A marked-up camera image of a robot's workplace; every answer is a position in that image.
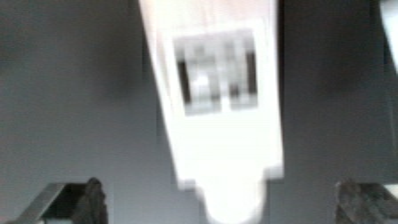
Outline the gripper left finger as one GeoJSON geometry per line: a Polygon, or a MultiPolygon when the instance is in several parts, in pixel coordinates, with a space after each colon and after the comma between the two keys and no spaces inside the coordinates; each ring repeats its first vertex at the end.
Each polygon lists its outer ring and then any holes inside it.
{"type": "Polygon", "coordinates": [[[85,183],[49,183],[15,224],[108,224],[104,198],[95,178],[85,183]]]}

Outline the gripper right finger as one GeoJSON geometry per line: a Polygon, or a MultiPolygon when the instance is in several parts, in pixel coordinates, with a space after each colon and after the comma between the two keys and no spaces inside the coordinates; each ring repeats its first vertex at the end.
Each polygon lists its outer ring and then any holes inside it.
{"type": "Polygon", "coordinates": [[[398,184],[335,184],[333,224],[398,224],[398,184]]]}

